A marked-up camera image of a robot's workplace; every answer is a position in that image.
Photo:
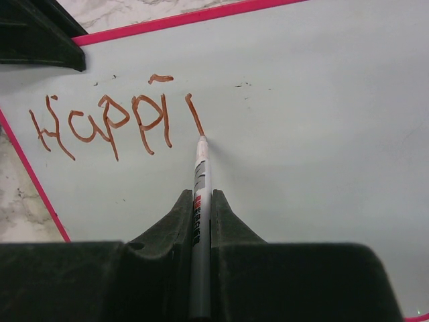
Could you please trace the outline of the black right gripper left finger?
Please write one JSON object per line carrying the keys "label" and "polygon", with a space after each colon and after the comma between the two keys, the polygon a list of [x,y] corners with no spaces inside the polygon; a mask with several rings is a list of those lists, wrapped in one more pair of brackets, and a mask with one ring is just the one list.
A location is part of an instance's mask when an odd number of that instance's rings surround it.
{"label": "black right gripper left finger", "polygon": [[185,321],[192,193],[130,242],[1,245],[2,321]]}

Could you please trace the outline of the pink framed whiteboard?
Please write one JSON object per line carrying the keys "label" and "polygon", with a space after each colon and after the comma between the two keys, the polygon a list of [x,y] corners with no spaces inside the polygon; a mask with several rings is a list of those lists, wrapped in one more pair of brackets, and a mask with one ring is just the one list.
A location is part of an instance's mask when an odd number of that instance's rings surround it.
{"label": "pink framed whiteboard", "polygon": [[428,2],[254,1],[3,65],[1,112],[74,241],[129,240],[194,184],[269,242],[356,242],[428,312]]}

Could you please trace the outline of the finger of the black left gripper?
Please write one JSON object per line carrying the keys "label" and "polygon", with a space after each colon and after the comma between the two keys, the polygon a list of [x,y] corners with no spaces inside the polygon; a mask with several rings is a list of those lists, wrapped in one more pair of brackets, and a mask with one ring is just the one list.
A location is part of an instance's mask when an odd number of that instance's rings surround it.
{"label": "finger of the black left gripper", "polygon": [[72,39],[85,29],[55,0],[1,0],[1,64],[35,64],[86,70]]}

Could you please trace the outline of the white whiteboard marker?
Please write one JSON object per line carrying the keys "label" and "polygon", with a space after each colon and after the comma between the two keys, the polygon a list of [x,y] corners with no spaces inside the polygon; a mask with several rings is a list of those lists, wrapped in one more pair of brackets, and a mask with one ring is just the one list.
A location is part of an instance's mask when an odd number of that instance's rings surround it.
{"label": "white whiteboard marker", "polygon": [[194,169],[189,321],[210,321],[210,210],[212,185],[207,139],[200,136]]}

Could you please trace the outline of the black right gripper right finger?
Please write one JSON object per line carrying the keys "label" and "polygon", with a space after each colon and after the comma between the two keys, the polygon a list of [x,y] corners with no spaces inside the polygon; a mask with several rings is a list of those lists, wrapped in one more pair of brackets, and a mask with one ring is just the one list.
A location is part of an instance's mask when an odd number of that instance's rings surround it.
{"label": "black right gripper right finger", "polygon": [[401,321],[381,260],[355,243],[270,244],[215,190],[211,206],[214,321]]}

